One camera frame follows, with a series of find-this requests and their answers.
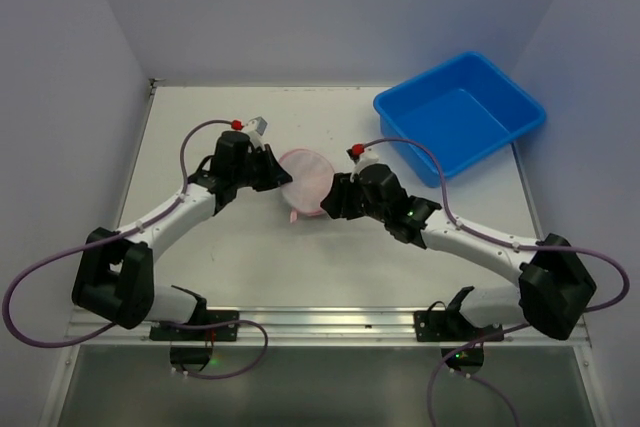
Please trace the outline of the white mesh laundry bag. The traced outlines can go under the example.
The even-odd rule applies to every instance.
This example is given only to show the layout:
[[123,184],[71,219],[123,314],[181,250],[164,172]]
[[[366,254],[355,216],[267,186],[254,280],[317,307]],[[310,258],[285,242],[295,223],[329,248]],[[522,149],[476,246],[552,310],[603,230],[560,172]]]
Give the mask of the white mesh laundry bag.
[[280,188],[290,207],[290,222],[300,217],[324,215],[321,202],[328,195],[333,182],[334,168],[319,153],[308,149],[286,152],[279,160],[281,167],[292,177]]

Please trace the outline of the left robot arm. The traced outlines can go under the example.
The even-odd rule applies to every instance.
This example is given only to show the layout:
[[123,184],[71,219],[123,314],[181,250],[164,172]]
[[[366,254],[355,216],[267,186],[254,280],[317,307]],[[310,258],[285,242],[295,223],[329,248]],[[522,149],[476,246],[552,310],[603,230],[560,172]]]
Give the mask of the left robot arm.
[[167,201],[117,231],[90,233],[72,288],[73,304],[125,329],[145,321],[194,328],[204,315],[205,299],[158,284],[156,262],[234,201],[240,189],[270,191],[291,180],[269,145],[244,132],[223,132],[213,154],[185,176]]

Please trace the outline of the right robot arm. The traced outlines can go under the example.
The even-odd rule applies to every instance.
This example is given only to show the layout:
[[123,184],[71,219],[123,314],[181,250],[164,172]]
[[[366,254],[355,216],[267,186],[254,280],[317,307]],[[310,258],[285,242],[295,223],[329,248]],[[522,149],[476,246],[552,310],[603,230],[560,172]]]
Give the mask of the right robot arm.
[[410,195],[385,164],[334,176],[322,209],[333,219],[369,217],[404,244],[452,254],[509,282],[509,287],[459,292],[449,308],[475,328],[528,323],[566,340],[596,292],[596,284],[565,238],[507,235],[463,218],[437,202]]

